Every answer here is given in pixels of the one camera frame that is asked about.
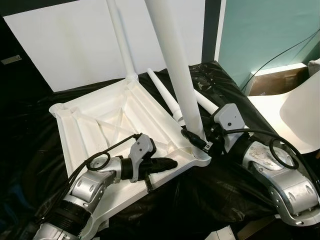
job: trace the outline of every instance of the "silver robotic arm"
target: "silver robotic arm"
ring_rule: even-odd
[[[243,132],[251,131],[246,131],[234,103],[226,104],[212,118],[212,135],[207,136],[212,141],[205,142],[184,129],[182,135],[211,157],[226,154],[239,159],[243,156],[239,163],[268,189],[279,216],[286,224],[306,227],[320,222],[319,194],[316,186],[298,170],[297,160],[294,159],[296,155],[245,138]]]
[[[148,177],[175,168],[178,163],[170,158],[151,158],[156,152],[154,141],[141,134],[130,149],[128,158],[107,155],[95,158],[90,169],[82,174],[72,185],[58,207],[53,209],[47,221],[41,224],[34,240],[77,240],[90,216],[99,204],[105,189],[120,180],[129,179],[131,183],[145,180],[148,192],[152,185]]]

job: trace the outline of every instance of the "wall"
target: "wall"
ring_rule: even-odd
[[[136,71],[164,69],[145,2],[116,2]],[[170,4],[184,40],[188,64],[198,64],[202,58],[205,0],[170,0]],[[54,91],[126,75],[105,0],[72,1],[7,15],[4,19]]]
[[[226,0],[218,62],[241,87],[251,71],[319,28],[319,0]],[[299,55],[306,44],[265,68],[306,61],[308,52]]]

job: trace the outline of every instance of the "cable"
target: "cable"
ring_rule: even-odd
[[[284,50],[283,52],[279,53],[277,56],[271,58],[269,61],[267,61],[262,67],[260,67],[250,78],[249,80],[245,83],[245,85],[241,88],[241,91],[243,91],[245,89],[245,87],[248,85],[248,83],[250,82],[250,80],[257,74],[257,72],[259,72],[265,65],[267,65],[268,63],[270,63],[272,60],[276,59],[277,57],[279,57],[280,55],[286,53],[287,51],[293,49],[294,47],[298,46],[299,44],[302,44],[304,41],[312,38],[314,35],[317,34],[317,32],[320,31],[320,28],[315,31],[315,33],[313,33],[312,35],[308,36],[307,38],[305,38],[304,40],[298,42],[297,44],[293,45],[292,47],[288,48],[287,50]]]
[[[72,185],[74,184],[75,180],[77,179],[77,176],[79,175],[79,173],[82,171],[82,169],[86,166],[88,170],[90,171],[98,171],[100,169],[103,169],[110,161],[111,157],[110,154],[108,153],[110,150],[118,147],[119,145],[123,144],[124,142],[134,138],[134,139],[138,139],[141,136],[142,133],[140,134],[133,134],[131,136],[128,136],[127,138],[123,139],[122,141],[116,143],[115,145],[109,147],[106,150],[97,152],[95,154],[93,154],[92,156],[90,156],[88,159],[86,159],[83,163],[80,164],[80,166],[78,166],[73,173],[70,175],[70,177],[67,179],[67,181],[64,184],[64,188],[61,190],[61,192],[58,194],[58,196],[56,197],[56,199],[54,200],[54,202],[49,206],[49,208],[45,211],[45,213],[42,215],[42,217],[36,221],[36,224],[42,224],[46,221],[46,219],[49,218],[50,213],[53,209],[55,209],[58,204],[60,204],[61,200],[65,197],[65,195],[69,192],[70,188],[72,187]],[[91,167],[90,164],[92,163],[92,161],[103,155],[106,154],[107,155],[107,160],[105,161],[105,163],[103,163],[101,166],[99,167]]]
[[[319,180],[318,176],[314,173],[314,171],[312,170],[312,168],[310,167],[308,162],[304,159],[302,154],[290,142],[288,142],[287,140],[285,140],[283,137],[279,136],[276,133],[265,131],[265,130],[260,130],[260,129],[251,129],[251,128],[234,129],[234,130],[224,131],[222,134],[223,135],[228,135],[228,134],[236,134],[236,133],[259,133],[259,134],[264,134],[264,135],[268,135],[270,137],[273,137],[274,139],[272,139],[269,142],[270,152],[271,152],[272,156],[281,165],[283,165],[284,162],[281,161],[281,160],[279,161],[279,157],[274,152],[273,142],[275,140],[279,140],[279,141],[283,142],[284,144],[286,144],[295,153],[295,155],[298,157],[298,159],[304,165],[304,167],[305,167],[307,173],[309,174],[309,176],[311,178],[311,181],[312,181],[312,183],[313,183],[313,185],[314,185],[314,187],[316,189],[317,194],[320,196],[320,180]],[[299,167],[299,163],[294,158],[292,158],[292,160],[293,160],[294,166],[288,165],[289,166],[288,168],[297,169]]]

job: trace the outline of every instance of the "black cable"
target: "black cable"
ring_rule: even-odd
[[[55,209],[59,203],[61,202],[61,200],[66,196],[66,194],[69,192],[70,188],[72,187],[72,185],[74,184],[75,180],[77,179],[77,176],[79,175],[79,173],[82,171],[82,169],[86,166],[88,170],[91,171],[98,171],[102,168],[104,168],[110,161],[111,157],[110,154],[108,153],[110,150],[118,147],[119,145],[123,144],[124,142],[134,138],[134,139],[138,139],[141,136],[142,133],[140,134],[133,134],[131,136],[126,137],[125,139],[123,139],[122,141],[116,143],[115,145],[109,147],[106,150],[97,152],[95,154],[93,154],[92,156],[90,156],[88,159],[86,159],[83,163],[80,164],[80,166],[78,166],[73,173],[70,175],[70,177],[67,179],[67,181],[64,184],[64,188],[61,190],[61,192],[58,194],[58,196],[56,197],[55,201],[51,204],[51,206],[49,206],[49,208],[45,211],[45,213],[43,214],[43,216],[36,221],[36,224],[42,224],[46,221],[46,219],[48,219],[48,217],[50,216],[50,213],[53,209]],[[107,160],[99,167],[91,167],[90,164],[92,163],[92,161],[103,155],[106,154],[107,155]]]
[[[317,34],[317,32],[320,31],[320,28],[315,31],[315,33],[313,33],[312,35],[308,36],[307,38],[305,38],[304,40],[298,42],[297,44],[293,45],[292,47],[288,48],[287,50],[284,50],[283,52],[279,53],[277,56],[271,58],[269,61],[267,61],[262,67],[260,67],[250,78],[249,80],[245,83],[245,85],[241,88],[241,91],[243,91],[245,89],[245,87],[248,85],[248,83],[250,82],[250,80],[257,74],[257,72],[259,72],[265,65],[267,65],[268,63],[270,63],[272,60],[276,59],[277,57],[279,57],[280,55],[286,53],[287,51],[293,49],[294,47],[298,46],[299,44],[302,44],[304,41],[312,38],[314,35]]]
[[[222,134],[223,135],[228,135],[228,134],[236,134],[236,133],[259,133],[259,134],[264,134],[264,135],[268,135],[270,137],[273,137],[274,139],[270,141],[269,143],[269,147],[270,147],[270,152],[272,153],[272,156],[278,161],[278,156],[276,155],[276,153],[274,152],[273,149],[273,142],[276,140],[279,140],[281,142],[283,142],[284,144],[286,144],[297,156],[297,158],[301,161],[301,163],[304,165],[305,170],[307,171],[307,173],[309,174],[311,181],[316,189],[317,194],[320,196],[320,179],[318,178],[318,176],[314,173],[314,171],[312,170],[312,168],[310,167],[310,165],[308,164],[308,162],[304,159],[304,157],[302,156],[302,154],[290,143],[288,142],[286,139],[284,139],[283,137],[279,136],[276,133],[273,132],[269,132],[269,131],[265,131],[265,130],[260,130],[260,129],[251,129],[251,128],[242,128],[242,129],[234,129],[234,130],[227,130],[224,131]],[[292,160],[294,162],[294,166],[290,166],[290,167],[299,167],[299,164],[297,162],[297,160],[294,159],[294,157],[292,157]]]

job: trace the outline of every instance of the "teal wall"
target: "teal wall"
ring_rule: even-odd
[[[218,62],[242,87],[251,71],[319,28],[320,0],[226,0]],[[317,46],[306,41],[265,69],[319,57],[319,34],[315,39]]]

